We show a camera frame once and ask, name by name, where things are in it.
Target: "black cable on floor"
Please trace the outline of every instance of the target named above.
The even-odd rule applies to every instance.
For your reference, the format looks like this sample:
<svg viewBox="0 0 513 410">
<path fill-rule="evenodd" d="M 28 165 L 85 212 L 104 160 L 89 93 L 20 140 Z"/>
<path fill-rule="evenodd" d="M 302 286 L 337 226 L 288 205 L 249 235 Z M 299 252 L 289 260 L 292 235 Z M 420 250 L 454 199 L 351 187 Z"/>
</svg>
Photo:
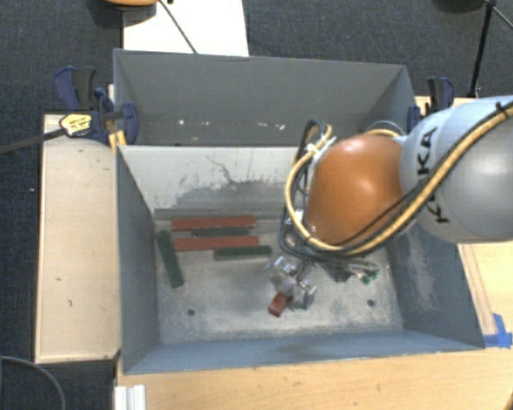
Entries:
<svg viewBox="0 0 513 410">
<path fill-rule="evenodd" d="M 56 378 L 46 369 L 44 369 L 42 366 L 37 365 L 36 363 L 32 363 L 28 360 L 19 359 L 17 357 L 8 357 L 5 355 L 2 355 L 0 351 L 0 401 L 2 398 L 2 389 L 3 389 L 3 362 L 7 361 L 9 363 L 15 363 L 17 365 L 27 366 L 31 369 L 34 369 L 38 372 L 40 372 L 42 375 L 44 375 L 50 382 L 53 384 L 53 387 L 57 391 L 57 394 L 59 395 L 59 399 L 61 400 L 61 409 L 67 410 L 67 400 L 65 398 L 65 394 L 62 391 L 62 387 L 59 384 L 59 382 L 56 380 Z"/>
<path fill-rule="evenodd" d="M 171 18 L 171 20 L 173 21 L 173 23 L 176 25 L 177 29 L 179 30 L 180 34 L 182 35 L 182 38 L 185 39 L 186 43 L 188 44 L 188 47 L 190 47 L 190 49 L 192 50 L 192 53 L 197 55 L 198 53 L 196 52 L 196 49 L 194 49 L 194 46 L 190 42 L 190 39 L 188 39 L 188 37 L 186 36 L 185 32 L 182 30 L 182 27 L 180 27 L 179 23 L 174 18 L 173 14 L 171 14 L 171 11 L 168 9 L 167 5 L 163 2 L 163 0 L 159 0 L 159 2 L 163 6 L 163 8 L 165 9 L 165 12 L 168 13 L 168 15 Z"/>
</svg>

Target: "gray bin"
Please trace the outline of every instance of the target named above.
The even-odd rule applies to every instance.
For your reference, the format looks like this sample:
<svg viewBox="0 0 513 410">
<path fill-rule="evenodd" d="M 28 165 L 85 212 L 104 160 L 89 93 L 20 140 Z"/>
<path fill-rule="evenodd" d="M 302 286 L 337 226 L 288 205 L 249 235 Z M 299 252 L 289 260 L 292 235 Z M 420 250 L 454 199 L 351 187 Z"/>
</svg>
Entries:
<svg viewBox="0 0 513 410">
<path fill-rule="evenodd" d="M 116 104 L 141 133 L 116 158 L 124 373 L 265 366 L 484 347 L 453 244 L 417 226 L 369 258 L 369 285 L 323 271 L 307 311 L 280 319 L 266 260 L 178 253 L 172 289 L 154 236 L 175 217 L 253 214 L 279 254 L 282 187 L 304 124 L 343 138 L 377 120 L 404 126 L 414 96 L 401 66 L 115 51 Z"/>
</svg>

